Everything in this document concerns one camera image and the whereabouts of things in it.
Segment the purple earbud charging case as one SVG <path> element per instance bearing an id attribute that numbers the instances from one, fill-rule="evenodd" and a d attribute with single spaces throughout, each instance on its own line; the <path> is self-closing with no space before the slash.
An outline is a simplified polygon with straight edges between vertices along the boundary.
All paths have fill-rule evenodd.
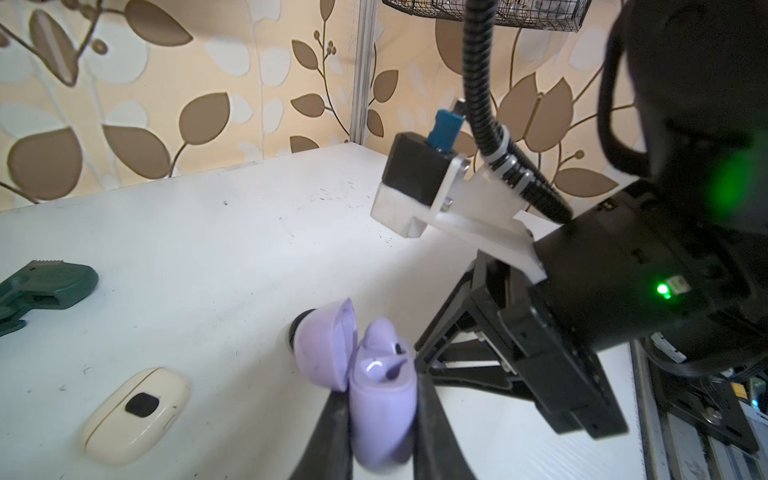
<path id="1" fill-rule="evenodd" d="M 413 350 L 399 334 L 410 351 L 413 370 L 397 381 L 369 380 L 357 362 L 365 332 L 358 335 L 350 299 L 333 302 L 314 309 L 301 323 L 293 354 L 309 382 L 348 394 L 352 453 L 363 468 L 385 472 L 412 455 L 418 381 Z"/>

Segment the black round charging case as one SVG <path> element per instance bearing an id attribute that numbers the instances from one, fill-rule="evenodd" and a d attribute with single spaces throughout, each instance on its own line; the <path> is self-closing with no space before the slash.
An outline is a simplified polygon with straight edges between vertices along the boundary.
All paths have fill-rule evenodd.
<path id="1" fill-rule="evenodd" d="M 311 313 L 314 312 L 314 309 L 306 310 L 302 313 L 300 313 L 289 325 L 288 331 L 287 331 L 287 344 L 288 348 L 291 352 L 294 352 L 295 348 L 295 338 L 296 333 L 301 325 L 301 323 L 306 319 L 307 316 L 309 316 Z"/>

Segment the cream earbud charging case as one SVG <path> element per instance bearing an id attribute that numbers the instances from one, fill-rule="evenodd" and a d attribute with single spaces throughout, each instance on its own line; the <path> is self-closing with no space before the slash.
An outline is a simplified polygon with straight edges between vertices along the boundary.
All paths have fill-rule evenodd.
<path id="1" fill-rule="evenodd" d="M 191 387 L 178 373 L 154 367 L 133 375 L 85 422 L 83 452 L 107 465 L 129 464 L 154 447 L 179 418 Z"/>

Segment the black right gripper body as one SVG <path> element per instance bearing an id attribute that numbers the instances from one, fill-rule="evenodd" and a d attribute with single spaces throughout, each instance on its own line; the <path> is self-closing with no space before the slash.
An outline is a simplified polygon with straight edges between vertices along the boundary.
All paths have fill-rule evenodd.
<path id="1" fill-rule="evenodd" d="M 509 393 L 528 394 L 552 430 L 593 439 L 628 432 L 596 354 L 556 323 L 522 272 L 478 253 L 470 299 L 480 331 L 512 370 Z"/>

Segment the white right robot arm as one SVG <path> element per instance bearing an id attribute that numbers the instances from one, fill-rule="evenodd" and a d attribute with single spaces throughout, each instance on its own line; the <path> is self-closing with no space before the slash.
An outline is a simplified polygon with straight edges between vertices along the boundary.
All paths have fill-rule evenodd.
<path id="1" fill-rule="evenodd" d="M 464 7 L 464 96 L 393 141 L 372 214 L 477 251 L 415 346 L 441 386 L 528 400 L 559 433 L 624 434 L 598 360 L 662 335 L 677 377 L 767 361 L 767 5 L 630 1 L 608 35 L 596 130 L 633 182 L 575 214 L 492 111 L 498 5 Z"/>

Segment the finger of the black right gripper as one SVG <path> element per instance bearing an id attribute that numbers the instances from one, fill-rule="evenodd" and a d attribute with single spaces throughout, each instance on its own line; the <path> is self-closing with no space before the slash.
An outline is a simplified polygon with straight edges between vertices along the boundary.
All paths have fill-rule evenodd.
<path id="1" fill-rule="evenodd" d="M 503 276 L 467 271 L 416 342 L 415 368 L 437 386 L 515 399 L 533 393 L 513 368 L 522 355 L 498 319 Z"/>

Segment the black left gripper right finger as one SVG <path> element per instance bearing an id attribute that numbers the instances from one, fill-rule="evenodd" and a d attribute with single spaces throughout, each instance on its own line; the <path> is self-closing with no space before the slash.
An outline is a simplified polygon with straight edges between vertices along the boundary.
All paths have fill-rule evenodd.
<path id="1" fill-rule="evenodd" d="M 418 376 L 414 479 L 475 479 L 428 375 Z"/>

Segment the purple earbud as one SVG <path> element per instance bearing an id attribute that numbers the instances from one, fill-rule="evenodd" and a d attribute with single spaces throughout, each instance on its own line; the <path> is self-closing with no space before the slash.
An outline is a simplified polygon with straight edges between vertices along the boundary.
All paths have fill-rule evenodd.
<path id="1" fill-rule="evenodd" d="M 413 370 L 407 345 L 386 318 L 379 318 L 368 326 L 357 362 L 362 373 L 375 383 L 397 381 Z"/>

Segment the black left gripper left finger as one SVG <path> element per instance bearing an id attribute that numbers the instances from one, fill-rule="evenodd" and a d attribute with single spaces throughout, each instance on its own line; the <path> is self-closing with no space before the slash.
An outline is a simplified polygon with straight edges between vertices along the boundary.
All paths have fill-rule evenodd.
<path id="1" fill-rule="evenodd" d="M 353 478 L 348 394 L 331 392 L 291 480 Z"/>

